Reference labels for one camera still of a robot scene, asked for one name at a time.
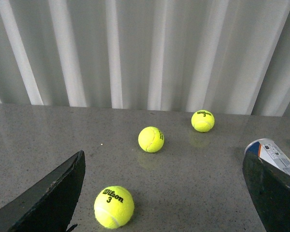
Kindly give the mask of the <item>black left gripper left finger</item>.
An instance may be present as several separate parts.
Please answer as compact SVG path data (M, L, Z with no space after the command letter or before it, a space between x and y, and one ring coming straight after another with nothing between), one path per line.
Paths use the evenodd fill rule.
M0 232L71 232L85 170L79 151L0 209Z

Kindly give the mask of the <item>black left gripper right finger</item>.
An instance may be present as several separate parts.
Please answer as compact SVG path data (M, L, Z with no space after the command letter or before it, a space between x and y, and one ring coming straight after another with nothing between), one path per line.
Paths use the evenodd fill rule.
M251 152L243 175L255 209L268 232L290 232L290 175Z

